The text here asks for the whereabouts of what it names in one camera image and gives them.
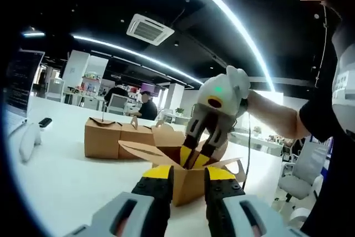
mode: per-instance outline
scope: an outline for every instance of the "open cardboard box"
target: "open cardboard box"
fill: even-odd
[[[185,140],[183,132],[157,122],[152,127],[138,124],[137,117],[131,123],[118,123],[109,120],[89,118],[85,124],[84,150],[85,156],[105,159],[141,158],[129,153],[119,145],[118,140],[139,142],[157,147],[169,157],[180,153]]]
[[[211,160],[202,168],[197,169],[184,169],[180,166],[180,152],[172,153],[171,156],[167,156],[163,151],[152,145],[146,145],[141,143],[118,141],[120,146],[127,152],[135,155],[139,158],[143,158],[156,165],[172,165],[174,166],[174,187],[173,187],[173,204],[175,206],[181,206],[188,204],[195,199],[205,194],[204,184],[204,170],[206,167],[225,168],[227,164],[236,162],[239,167],[239,172],[235,174],[236,179],[239,182],[245,180],[245,172],[240,162],[240,158],[232,158],[229,160],[223,160],[217,162],[217,160]],[[194,151],[193,157],[197,157],[199,148]]]

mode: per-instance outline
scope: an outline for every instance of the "monitor screen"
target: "monitor screen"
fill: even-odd
[[[44,52],[19,51],[11,59],[7,69],[6,103],[10,111],[27,115],[29,95],[36,70]]]
[[[156,90],[156,86],[152,84],[147,84],[147,83],[142,83],[142,86],[140,87],[140,92],[145,92],[148,91],[150,92],[152,97],[157,97],[159,95],[159,88]]]

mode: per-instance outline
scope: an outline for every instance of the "black ceiling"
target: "black ceiling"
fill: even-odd
[[[224,1],[256,43],[271,77],[315,83],[324,45],[324,16],[319,4],[300,0]],[[198,79],[224,72],[227,64],[243,68],[251,77],[264,76],[242,35],[211,0],[33,0],[33,5],[28,24],[46,32],[47,37],[53,34],[54,41],[25,38],[22,47],[45,51],[51,47],[47,54],[54,63],[47,63],[56,68],[65,63],[60,59],[65,59],[67,50],[97,51],[142,64],[198,88],[196,82],[131,54],[67,39],[68,33],[76,33],[156,58]],[[127,27],[136,13],[173,28],[175,33],[157,47],[127,36]],[[108,58],[106,77],[122,74],[122,79],[131,84],[174,81],[117,58]],[[254,83],[253,87],[268,89],[266,83]],[[310,89],[280,83],[275,88],[285,95],[302,98],[308,97]]]

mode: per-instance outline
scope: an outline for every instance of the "person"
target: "person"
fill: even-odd
[[[107,95],[105,95],[104,99],[105,101],[108,103],[110,102],[110,99],[111,99],[111,96],[112,94],[118,94],[118,95],[122,95],[123,97],[128,97],[128,92],[122,88],[122,81],[120,80],[117,80],[115,82],[115,87],[114,88],[111,88]]]
[[[338,58],[334,80],[338,75],[351,70],[354,65],[355,30],[353,7],[346,0],[312,0],[319,1],[333,10],[341,18],[341,24],[335,31],[332,43]],[[347,235],[352,232],[351,219],[347,207],[341,199],[346,197],[342,188],[352,187],[355,138],[354,138],[354,104],[346,107],[337,106],[332,102],[332,91],[318,88],[314,96],[299,112],[280,106],[254,91],[247,97],[247,111],[273,128],[279,135],[290,139],[301,139],[309,135],[321,142],[333,137],[333,152],[328,168],[327,178],[323,182],[319,197],[301,230],[309,236]]]
[[[151,94],[149,91],[142,92],[142,107],[138,112],[129,113],[129,116],[137,116],[141,119],[154,120],[158,114],[156,105],[151,100]]]

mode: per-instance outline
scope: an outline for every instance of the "black t-shirt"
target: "black t-shirt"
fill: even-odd
[[[353,228],[351,219],[352,186],[355,143],[348,137],[332,109],[332,95],[316,92],[300,110],[300,118],[307,130],[319,141],[333,137],[333,150],[327,177],[312,212],[302,231],[313,236],[344,236]]]
[[[158,114],[156,111],[156,106],[152,100],[149,100],[146,103],[142,104],[142,107],[139,109],[139,113],[142,114],[141,119],[154,120]]]
[[[123,97],[128,97],[128,92],[125,89],[114,87],[110,89],[107,95],[105,95],[104,99],[106,102],[110,101],[112,94],[118,94],[118,95],[122,95]]]

